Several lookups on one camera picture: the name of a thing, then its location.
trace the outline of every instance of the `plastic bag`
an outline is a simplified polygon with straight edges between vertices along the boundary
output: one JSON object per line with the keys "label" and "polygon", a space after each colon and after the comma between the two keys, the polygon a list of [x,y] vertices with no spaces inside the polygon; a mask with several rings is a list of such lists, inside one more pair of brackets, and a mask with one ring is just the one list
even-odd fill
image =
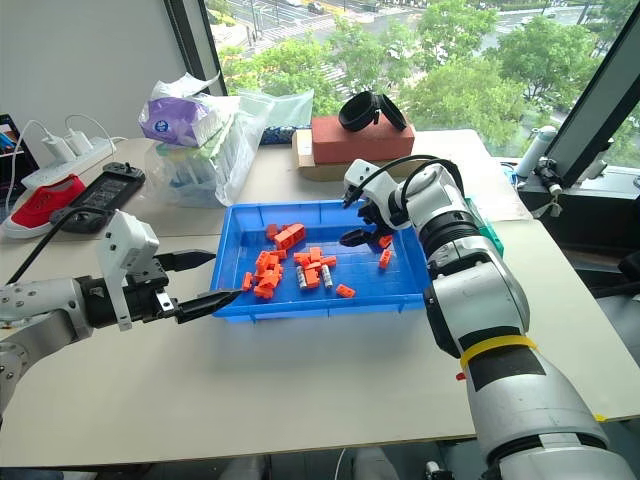
{"label": "plastic bag", "polygon": [[280,97],[242,89],[239,90],[239,94],[246,98],[274,102],[260,145],[291,143],[293,133],[297,129],[311,126],[313,90]]}
{"label": "plastic bag", "polygon": [[145,137],[174,145],[201,147],[238,109],[237,97],[227,101],[198,94],[214,79],[203,82],[188,73],[172,83],[157,82],[142,107],[138,124]]}
{"label": "plastic bag", "polygon": [[[211,98],[225,101],[230,97]],[[273,101],[235,98],[238,111],[202,147],[160,143],[147,151],[145,196],[163,203],[200,208],[229,206],[237,200]]]}

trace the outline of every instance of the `black cable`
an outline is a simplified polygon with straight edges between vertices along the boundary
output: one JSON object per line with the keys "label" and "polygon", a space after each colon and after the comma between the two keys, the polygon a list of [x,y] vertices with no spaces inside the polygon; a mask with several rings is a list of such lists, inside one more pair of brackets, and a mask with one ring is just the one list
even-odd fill
{"label": "black cable", "polygon": [[36,257],[40,254],[42,249],[44,247],[46,247],[47,243],[49,243],[49,241],[58,232],[58,230],[60,230],[62,228],[62,225],[64,225],[64,223],[67,220],[69,220],[69,218],[71,218],[73,215],[75,215],[76,213],[81,213],[81,212],[97,213],[99,215],[107,215],[109,213],[107,210],[102,210],[101,208],[95,208],[95,207],[78,207],[78,208],[73,208],[73,209],[69,210],[60,220],[58,220],[58,222],[42,238],[42,240],[40,240],[38,245],[36,245],[36,248],[34,248],[33,251],[27,257],[27,259],[24,262],[22,262],[22,265],[20,265],[20,268],[18,268],[18,270],[16,270],[16,273],[14,273],[11,276],[11,278],[9,279],[9,281],[6,284],[9,285],[10,283],[15,283],[18,280],[20,280],[20,277],[22,276],[22,274],[27,270],[27,268],[29,268],[29,266],[33,263],[33,261],[36,259]]}
{"label": "black cable", "polygon": [[393,168],[396,165],[399,165],[401,163],[408,162],[409,160],[436,160],[436,159],[438,159],[438,157],[434,157],[433,155],[423,155],[423,154],[409,155],[407,157],[396,158],[392,162],[389,162],[386,165],[380,167],[378,170],[376,170],[367,178],[365,178],[360,185],[354,188],[351,191],[351,193],[348,194],[347,198],[345,198],[343,207],[347,208],[349,205],[355,202],[358,198],[360,198],[360,195],[362,195],[362,192],[364,191],[364,187],[366,187],[371,180],[376,178],[378,175],[382,174],[382,172],[386,172],[390,168]]}
{"label": "black cable", "polygon": [[402,191],[400,192],[400,206],[402,207],[402,210],[407,216],[409,215],[409,212],[407,211],[407,202],[408,202],[407,190],[409,189],[409,184],[411,183],[411,180],[413,180],[416,177],[416,175],[422,172],[422,170],[424,170],[429,165],[442,165],[447,170],[447,172],[451,174],[454,182],[456,182],[456,186],[458,187],[458,190],[460,190],[460,193],[464,197],[464,184],[462,183],[462,175],[460,175],[460,170],[458,169],[458,166],[455,163],[453,163],[451,160],[445,160],[443,158],[436,158],[434,160],[429,160],[424,162],[422,165],[416,168],[413,172],[411,172],[407,177],[407,179],[404,181],[404,185],[402,186]]}

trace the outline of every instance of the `blue plastic tray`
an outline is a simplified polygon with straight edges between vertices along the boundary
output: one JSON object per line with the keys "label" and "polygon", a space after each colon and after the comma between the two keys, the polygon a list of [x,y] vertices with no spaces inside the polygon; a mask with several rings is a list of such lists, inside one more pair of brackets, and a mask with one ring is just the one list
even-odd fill
{"label": "blue plastic tray", "polygon": [[[239,204],[227,209],[213,271],[211,290],[241,288],[246,272],[255,271],[261,250],[275,250],[265,236],[270,223],[302,223],[306,239],[287,252],[281,260],[283,278],[270,300],[256,297],[252,291],[240,295],[215,316],[231,322],[266,318],[325,316],[345,313],[402,311],[424,308],[422,292],[430,284],[422,247],[413,229],[396,232],[391,250],[393,258],[386,270],[378,267],[381,249],[368,245],[344,247],[340,236],[365,225],[357,216],[358,207],[342,208],[338,201]],[[327,289],[320,280],[315,289],[300,290],[293,253],[322,248],[324,256],[335,255],[338,263],[331,267],[334,288]],[[354,298],[342,298],[335,287],[344,283],[356,290]]]}

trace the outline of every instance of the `black game controller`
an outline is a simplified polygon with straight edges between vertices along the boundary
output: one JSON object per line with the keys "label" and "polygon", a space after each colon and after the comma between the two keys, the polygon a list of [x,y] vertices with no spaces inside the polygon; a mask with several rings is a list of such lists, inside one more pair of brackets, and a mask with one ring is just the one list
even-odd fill
{"label": "black game controller", "polygon": [[[78,207],[94,207],[113,212],[127,203],[145,180],[144,172],[128,163],[111,162],[102,170],[102,174],[67,207],[53,212],[49,222],[55,224],[69,210]],[[96,233],[107,224],[111,215],[77,213],[64,223],[61,230],[73,233]]]}

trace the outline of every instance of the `white robotic arm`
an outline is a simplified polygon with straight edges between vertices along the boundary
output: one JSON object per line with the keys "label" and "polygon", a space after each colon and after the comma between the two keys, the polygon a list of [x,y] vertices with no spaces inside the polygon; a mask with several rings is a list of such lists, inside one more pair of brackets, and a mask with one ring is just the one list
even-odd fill
{"label": "white robotic arm", "polygon": [[0,425],[18,380],[42,358],[89,338],[94,328],[211,314],[242,290],[218,290],[178,303],[164,287],[167,271],[195,268],[215,254],[187,250],[156,255],[151,227],[116,211],[98,245],[104,278],[13,282],[0,287]]}
{"label": "white robotic arm", "polygon": [[[432,279],[424,292],[429,323],[438,346],[460,359],[467,379],[489,467],[483,478],[634,479],[625,460],[607,450],[605,433],[573,385],[525,336],[524,291],[479,232],[448,170],[429,165],[406,186],[376,173],[359,188],[377,171],[364,160],[353,162],[345,175],[345,204],[362,190],[367,201],[359,215],[377,231],[416,230]],[[350,232],[343,243],[376,236]]]}

